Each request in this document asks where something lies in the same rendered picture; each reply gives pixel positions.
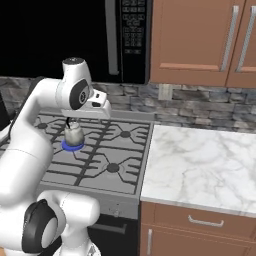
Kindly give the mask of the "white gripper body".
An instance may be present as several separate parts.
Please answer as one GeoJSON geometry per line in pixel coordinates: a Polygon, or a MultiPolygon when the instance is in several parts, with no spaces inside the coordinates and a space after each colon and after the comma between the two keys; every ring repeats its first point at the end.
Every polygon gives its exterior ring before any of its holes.
{"type": "Polygon", "coordinates": [[[109,119],[111,117],[111,105],[106,101],[101,107],[86,107],[83,105],[78,110],[62,110],[65,117],[71,118],[92,118],[92,119],[109,119]]]}

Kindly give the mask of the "grey gas hob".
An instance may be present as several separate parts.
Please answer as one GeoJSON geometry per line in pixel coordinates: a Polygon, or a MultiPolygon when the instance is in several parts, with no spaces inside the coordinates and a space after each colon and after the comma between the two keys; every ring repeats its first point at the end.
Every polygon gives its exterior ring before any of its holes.
{"type": "MultiPolygon", "coordinates": [[[[34,127],[53,146],[53,159],[36,193],[59,190],[96,199],[105,215],[136,219],[153,124],[142,116],[120,112],[109,119],[78,118],[84,143],[63,147],[67,117],[41,112],[34,127]]],[[[10,143],[0,143],[0,157],[10,143]]]]}

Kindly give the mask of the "black microwave oven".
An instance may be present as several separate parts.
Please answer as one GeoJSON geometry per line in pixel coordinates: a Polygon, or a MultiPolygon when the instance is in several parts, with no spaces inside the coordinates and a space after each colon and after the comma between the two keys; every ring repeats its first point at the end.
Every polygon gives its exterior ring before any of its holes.
{"type": "Polygon", "coordinates": [[[0,0],[0,76],[62,78],[80,57],[94,82],[149,81],[153,0],[115,0],[118,75],[108,70],[105,0],[0,0]]]}

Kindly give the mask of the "wide brown cupboard door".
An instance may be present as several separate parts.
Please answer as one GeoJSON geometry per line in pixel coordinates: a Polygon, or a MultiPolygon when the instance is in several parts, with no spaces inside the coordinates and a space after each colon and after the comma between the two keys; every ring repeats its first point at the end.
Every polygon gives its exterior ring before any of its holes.
{"type": "Polygon", "coordinates": [[[154,0],[150,80],[224,86],[244,5],[245,0],[154,0]],[[234,5],[239,13],[227,67],[221,72],[234,5]]]}

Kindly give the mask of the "brown drawer front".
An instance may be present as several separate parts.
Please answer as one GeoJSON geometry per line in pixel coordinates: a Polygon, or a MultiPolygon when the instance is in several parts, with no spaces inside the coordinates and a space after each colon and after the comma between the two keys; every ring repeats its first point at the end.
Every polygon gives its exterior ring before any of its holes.
{"type": "Polygon", "coordinates": [[[256,241],[256,218],[244,216],[142,202],[141,222],[167,228],[256,241]],[[188,221],[188,215],[197,220],[215,223],[224,220],[225,223],[221,228],[193,224],[188,221]]]}

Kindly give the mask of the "black oven door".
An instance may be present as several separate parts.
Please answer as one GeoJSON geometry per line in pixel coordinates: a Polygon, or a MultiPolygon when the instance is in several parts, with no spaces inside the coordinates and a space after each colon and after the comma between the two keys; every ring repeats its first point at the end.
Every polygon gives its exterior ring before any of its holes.
{"type": "Polygon", "coordinates": [[[125,234],[88,228],[88,234],[97,245],[101,256],[138,256],[138,221],[101,214],[95,224],[121,227],[127,224],[125,234]]]}

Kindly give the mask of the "narrow brown cupboard door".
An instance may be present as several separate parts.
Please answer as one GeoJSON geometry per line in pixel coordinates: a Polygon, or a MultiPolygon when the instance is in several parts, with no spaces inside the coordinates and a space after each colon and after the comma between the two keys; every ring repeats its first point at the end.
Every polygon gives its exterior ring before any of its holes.
{"type": "Polygon", "coordinates": [[[245,6],[241,23],[236,39],[236,44],[233,51],[233,57],[229,69],[229,74],[226,82],[227,87],[231,88],[256,88],[256,18],[252,34],[250,37],[249,45],[245,61],[243,64],[244,68],[252,67],[255,72],[236,72],[238,61],[240,58],[241,50],[244,43],[244,38],[250,18],[250,7],[256,6],[256,0],[245,0],[245,6]]]}

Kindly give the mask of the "brown base cupboard door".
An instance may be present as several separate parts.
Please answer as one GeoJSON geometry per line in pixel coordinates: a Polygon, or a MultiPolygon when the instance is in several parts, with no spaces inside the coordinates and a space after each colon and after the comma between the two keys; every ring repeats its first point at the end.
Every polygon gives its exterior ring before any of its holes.
{"type": "Polygon", "coordinates": [[[153,230],[151,256],[256,256],[256,242],[145,224],[140,256],[147,256],[148,229],[153,230]]]}

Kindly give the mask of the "white wall socket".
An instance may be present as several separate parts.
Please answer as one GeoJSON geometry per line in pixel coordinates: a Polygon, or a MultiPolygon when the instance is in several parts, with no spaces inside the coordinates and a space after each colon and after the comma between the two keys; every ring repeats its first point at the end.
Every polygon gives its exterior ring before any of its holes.
{"type": "Polygon", "coordinates": [[[173,86],[171,84],[160,84],[158,90],[158,99],[162,101],[171,101],[173,95],[173,86]]]}

